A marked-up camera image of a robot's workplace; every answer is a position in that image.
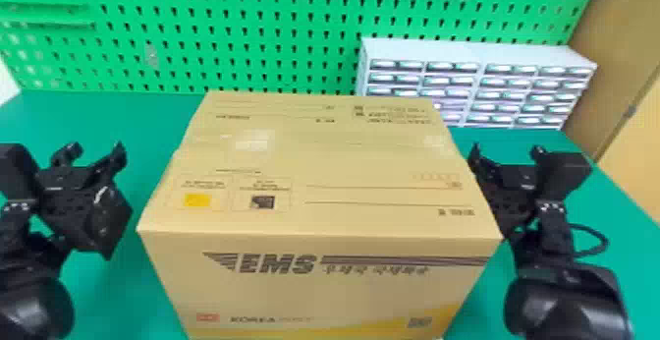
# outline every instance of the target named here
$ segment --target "white wall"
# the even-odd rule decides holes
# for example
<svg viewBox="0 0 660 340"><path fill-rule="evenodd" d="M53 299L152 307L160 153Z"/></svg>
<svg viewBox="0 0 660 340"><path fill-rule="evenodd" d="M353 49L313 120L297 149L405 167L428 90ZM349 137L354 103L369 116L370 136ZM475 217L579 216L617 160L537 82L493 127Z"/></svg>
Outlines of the white wall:
<svg viewBox="0 0 660 340"><path fill-rule="evenodd" d="M19 87L9 74L5 62L0 60L0 105L14 97L19 91Z"/></svg>

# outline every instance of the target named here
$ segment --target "black cable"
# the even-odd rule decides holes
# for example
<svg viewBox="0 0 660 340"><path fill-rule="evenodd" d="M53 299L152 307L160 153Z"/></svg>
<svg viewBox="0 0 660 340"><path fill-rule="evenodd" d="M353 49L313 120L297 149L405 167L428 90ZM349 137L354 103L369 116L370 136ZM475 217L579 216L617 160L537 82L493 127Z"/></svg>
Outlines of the black cable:
<svg viewBox="0 0 660 340"><path fill-rule="evenodd" d="M579 251L575 252L572 254L573 257L584 257L588 255L599 255L607 250L607 248L610 246L610 241L605 237L605 235L601 234L600 232L592 229L591 227L576 224L576 223L569 223L569 227L571 227L574 230L579 230L586 232L587 234L595 237L596 239L600 240L600 244L591 248L587 249L584 251Z"/></svg>

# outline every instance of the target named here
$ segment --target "green pegboard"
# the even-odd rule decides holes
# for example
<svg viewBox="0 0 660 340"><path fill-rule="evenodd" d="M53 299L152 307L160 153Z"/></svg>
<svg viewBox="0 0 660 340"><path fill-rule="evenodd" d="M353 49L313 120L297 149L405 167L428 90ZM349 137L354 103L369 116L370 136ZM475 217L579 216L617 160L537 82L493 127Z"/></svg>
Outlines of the green pegboard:
<svg viewBox="0 0 660 340"><path fill-rule="evenodd" d="M29 89L352 93L361 36L565 44L588 0L0 0Z"/></svg>

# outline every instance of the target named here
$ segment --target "yellow sticker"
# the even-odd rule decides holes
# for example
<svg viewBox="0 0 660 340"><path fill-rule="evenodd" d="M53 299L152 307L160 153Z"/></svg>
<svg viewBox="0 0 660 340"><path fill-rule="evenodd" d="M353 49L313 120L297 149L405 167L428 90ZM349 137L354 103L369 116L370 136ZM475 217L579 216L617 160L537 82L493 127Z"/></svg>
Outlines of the yellow sticker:
<svg viewBox="0 0 660 340"><path fill-rule="evenodd" d="M211 206L211 195L209 194L186 194L184 206L208 207Z"/></svg>

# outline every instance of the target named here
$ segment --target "white drawer organizer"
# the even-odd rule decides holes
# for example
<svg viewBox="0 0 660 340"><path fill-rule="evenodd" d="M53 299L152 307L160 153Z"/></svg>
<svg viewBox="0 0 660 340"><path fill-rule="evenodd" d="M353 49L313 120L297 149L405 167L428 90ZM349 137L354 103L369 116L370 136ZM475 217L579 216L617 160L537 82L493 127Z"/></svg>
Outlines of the white drawer organizer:
<svg viewBox="0 0 660 340"><path fill-rule="evenodd" d="M431 98L448 126L559 130L595 70L568 46L363 38L356 93Z"/></svg>

